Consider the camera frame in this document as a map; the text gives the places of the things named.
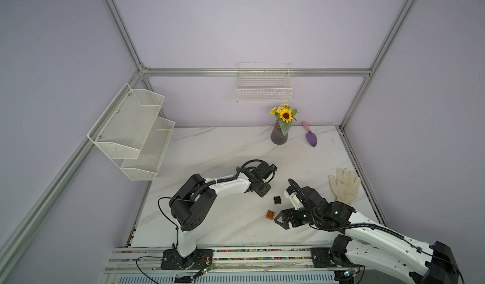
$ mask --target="white glove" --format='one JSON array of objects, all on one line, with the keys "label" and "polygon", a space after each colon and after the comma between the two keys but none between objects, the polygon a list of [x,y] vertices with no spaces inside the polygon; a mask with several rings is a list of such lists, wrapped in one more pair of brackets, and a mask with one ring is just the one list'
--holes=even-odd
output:
[{"label": "white glove", "polygon": [[347,168],[343,171],[337,168],[336,180],[332,175],[328,176],[328,180],[337,201],[350,205],[357,198],[360,178],[354,172],[349,172]]}]

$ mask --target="vent grille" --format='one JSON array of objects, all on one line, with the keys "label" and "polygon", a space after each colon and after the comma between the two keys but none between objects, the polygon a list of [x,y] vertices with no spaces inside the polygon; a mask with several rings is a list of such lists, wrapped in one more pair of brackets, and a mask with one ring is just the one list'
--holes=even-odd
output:
[{"label": "vent grille", "polygon": [[[148,274],[158,283],[174,283],[176,274],[163,275],[160,273]],[[279,272],[215,272],[196,279],[196,283],[291,283],[291,284],[327,284],[338,283],[334,280],[333,271],[279,271]],[[153,283],[142,274],[121,274],[118,284],[122,283]]]}]

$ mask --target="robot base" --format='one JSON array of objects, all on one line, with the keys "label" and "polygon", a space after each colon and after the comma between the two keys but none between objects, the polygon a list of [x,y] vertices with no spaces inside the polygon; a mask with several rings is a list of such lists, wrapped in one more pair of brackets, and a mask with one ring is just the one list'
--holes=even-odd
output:
[{"label": "robot base", "polygon": [[163,251],[160,269],[203,269],[207,267],[207,261],[212,261],[213,252],[213,249],[196,249],[188,257],[182,258],[179,255],[179,252],[175,249],[175,244],[173,244],[172,249]]}]

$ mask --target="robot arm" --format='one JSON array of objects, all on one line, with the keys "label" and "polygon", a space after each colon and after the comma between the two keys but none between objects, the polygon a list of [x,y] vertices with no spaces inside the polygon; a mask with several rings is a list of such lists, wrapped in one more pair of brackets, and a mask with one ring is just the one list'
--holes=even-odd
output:
[{"label": "robot arm", "polygon": [[369,266],[409,284],[458,283],[456,261],[445,244],[411,239],[342,202],[328,203],[313,188],[300,188],[292,179],[289,182],[285,196],[294,208],[282,210],[275,222],[285,229],[289,223],[293,227],[313,224],[321,230],[341,232],[326,254],[329,262]]},{"label": "robot arm", "polygon": [[[247,166],[254,162],[259,162],[259,165]],[[191,176],[169,202],[172,216],[181,229],[177,232],[179,266],[186,268],[193,261],[191,256],[197,247],[194,229],[204,221],[217,197],[250,191],[263,197],[271,188],[269,182],[276,170],[275,165],[256,159],[237,167],[236,174],[232,176],[218,179],[205,179],[200,174]]]}]

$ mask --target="white wire basket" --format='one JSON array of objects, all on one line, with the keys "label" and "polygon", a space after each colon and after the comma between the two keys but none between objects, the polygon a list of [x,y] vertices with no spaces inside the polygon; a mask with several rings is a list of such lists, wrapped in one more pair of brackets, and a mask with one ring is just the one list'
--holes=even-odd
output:
[{"label": "white wire basket", "polygon": [[138,159],[126,159],[120,169],[132,181],[153,180],[160,169],[175,122],[156,117]]},{"label": "white wire basket", "polygon": [[175,122],[158,116],[164,96],[146,89],[131,89],[128,84],[123,90],[128,91],[106,124],[97,133],[94,125],[88,138],[130,180],[153,180]]},{"label": "white wire basket", "polygon": [[287,103],[292,92],[289,63],[238,63],[238,102]]}]

